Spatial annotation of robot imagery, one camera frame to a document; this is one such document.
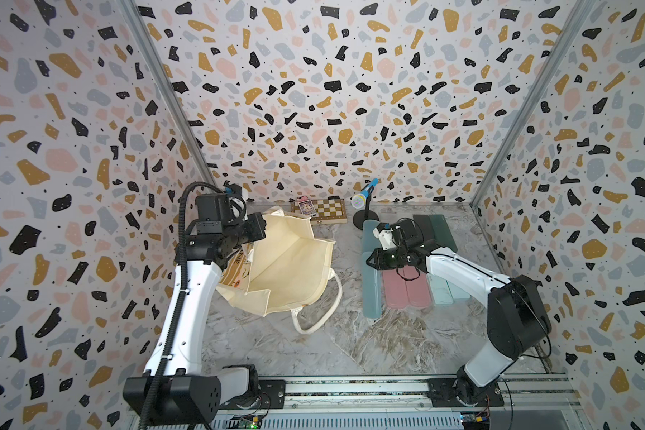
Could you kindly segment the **black pencil case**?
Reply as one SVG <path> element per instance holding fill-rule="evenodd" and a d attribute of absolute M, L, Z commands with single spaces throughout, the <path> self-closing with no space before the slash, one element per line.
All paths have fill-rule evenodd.
<path fill-rule="evenodd" d="M 435 232 L 433 230 L 433 225 L 428 215 L 414 215 L 413 220 L 417 225 L 417 230 L 422 235 L 423 241 L 434 241 Z"/>

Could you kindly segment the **cream floral canvas tote bag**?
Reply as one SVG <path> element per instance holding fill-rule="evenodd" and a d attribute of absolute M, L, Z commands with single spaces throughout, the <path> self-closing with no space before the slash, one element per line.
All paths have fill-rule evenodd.
<path fill-rule="evenodd" d="M 342 282 L 331 268 L 335 242 L 316 238 L 310 218 L 279 206 L 265 211 L 263 219 L 265 239 L 242 245 L 223 272 L 217 292 L 234 308 L 261 317 L 289 311 L 299 333 L 315 333 L 342 299 Z M 298 314 L 322 297 L 330 281 L 337 282 L 335 301 L 317 322 L 302 328 Z"/>

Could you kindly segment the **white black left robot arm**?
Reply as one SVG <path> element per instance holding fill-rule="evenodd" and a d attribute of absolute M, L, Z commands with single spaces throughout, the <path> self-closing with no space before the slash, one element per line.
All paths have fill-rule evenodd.
<path fill-rule="evenodd" d="M 265 237 L 260 214 L 249 214 L 234 191 L 195 199 L 198 216 L 179 211 L 177 267 L 168 315 L 141 376 L 125 381 L 123 398 L 139 416 L 139 428 L 202 425 L 211 428 L 221 406 L 250 404 L 258 394 L 252 365 L 230 365 L 202 374 L 202 341 L 212 297 L 229 260 L 241 247 Z"/>

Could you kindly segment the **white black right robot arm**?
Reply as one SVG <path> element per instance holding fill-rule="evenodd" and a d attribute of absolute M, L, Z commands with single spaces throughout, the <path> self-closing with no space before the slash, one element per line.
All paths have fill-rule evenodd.
<path fill-rule="evenodd" d="M 380 272 L 413 267 L 461 288 L 487 310 L 484 345 L 459 368 L 445 400 L 475 407 L 490 396 L 501 375 L 526 352 L 548 340 L 552 324 L 535 281 L 508 277 L 473 263 L 427 238 L 412 219 L 371 223 L 380 246 L 365 264 Z"/>

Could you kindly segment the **dark green pencil case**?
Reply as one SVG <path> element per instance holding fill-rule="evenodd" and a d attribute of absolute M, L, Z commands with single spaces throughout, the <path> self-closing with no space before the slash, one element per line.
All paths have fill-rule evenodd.
<path fill-rule="evenodd" d="M 453 252 L 458 252 L 458 247 L 451 233 L 451 229 L 448 226 L 447 220 L 444 215 L 429 215 L 429 221 L 431 223 L 435 242 L 439 247 L 447 247 Z"/>

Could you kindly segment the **teal green pencil case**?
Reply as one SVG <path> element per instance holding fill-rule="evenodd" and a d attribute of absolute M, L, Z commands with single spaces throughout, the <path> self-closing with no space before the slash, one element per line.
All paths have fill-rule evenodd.
<path fill-rule="evenodd" d="M 379 319 L 383 313 L 382 275 L 367 264 L 372 251 L 361 256 L 361 285 L 363 314 L 369 319 Z"/>

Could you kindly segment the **light teal pencil case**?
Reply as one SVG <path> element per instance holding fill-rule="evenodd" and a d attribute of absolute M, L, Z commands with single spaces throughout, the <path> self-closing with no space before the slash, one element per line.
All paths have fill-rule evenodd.
<path fill-rule="evenodd" d="M 469 293 L 467 291 L 465 291 L 462 288 L 456 286 L 455 284 L 451 283 L 450 281 L 447 282 L 447 286 L 449 287 L 451 297 L 453 298 L 454 302 L 464 301 L 464 300 L 468 300 L 470 298 L 470 295 L 469 295 Z"/>
<path fill-rule="evenodd" d="M 445 279 L 428 274 L 427 283 L 435 306 L 451 306 L 454 303 L 453 295 Z"/>

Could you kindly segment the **pink pencil case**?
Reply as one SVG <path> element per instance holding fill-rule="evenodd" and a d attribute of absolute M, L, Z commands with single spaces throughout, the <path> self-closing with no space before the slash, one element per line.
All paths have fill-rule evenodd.
<path fill-rule="evenodd" d="M 384 301 L 389 309 L 403 309 L 408 306 L 407 283 L 401 275 L 393 271 L 383 272 Z"/>
<path fill-rule="evenodd" d="M 426 274 L 419 272 L 415 279 L 406 282 L 408 295 L 408 304 L 417 309 L 425 309 L 431 306 L 433 299 L 431 296 Z"/>

